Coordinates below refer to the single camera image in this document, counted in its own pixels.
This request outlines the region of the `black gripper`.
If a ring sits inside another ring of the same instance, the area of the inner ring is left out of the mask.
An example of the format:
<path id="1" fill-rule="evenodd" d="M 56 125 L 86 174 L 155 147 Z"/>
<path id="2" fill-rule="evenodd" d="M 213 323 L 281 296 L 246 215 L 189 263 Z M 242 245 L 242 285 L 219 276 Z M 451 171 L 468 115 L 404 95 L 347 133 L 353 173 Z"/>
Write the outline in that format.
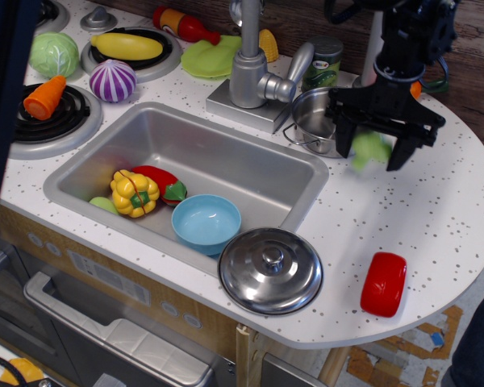
<path id="1" fill-rule="evenodd" d="M 435 139 L 446 119 L 422 105 L 411 95 L 409 82 L 392 82 L 379 77 L 361 88 L 329 91 L 328 115 L 336 125 L 336 150 L 347 158 L 353 138 L 361 127 L 397 138 L 386 170 L 400 170 L 425 139 Z"/>

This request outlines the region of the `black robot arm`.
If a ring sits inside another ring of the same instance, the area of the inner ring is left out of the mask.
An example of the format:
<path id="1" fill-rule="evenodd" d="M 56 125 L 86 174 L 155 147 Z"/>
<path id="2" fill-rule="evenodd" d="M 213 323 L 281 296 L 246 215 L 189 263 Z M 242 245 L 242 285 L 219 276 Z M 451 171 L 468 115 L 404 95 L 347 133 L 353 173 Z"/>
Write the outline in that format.
<path id="1" fill-rule="evenodd" d="M 342 157 L 348 156 L 360 127 L 396 138 L 390 171 L 401 169 L 417 148 L 435 143 L 445 119 L 417 102 L 411 86 L 427 66 L 443 62 L 451 51 L 457 6 L 456 1 L 355 1 L 334 14 L 333 3 L 325 3 L 324 14 L 333 24 L 363 9 L 383 14 L 383 45 L 373 62 L 375 82 L 328 93 L 325 114 L 335 125 L 336 150 Z"/>

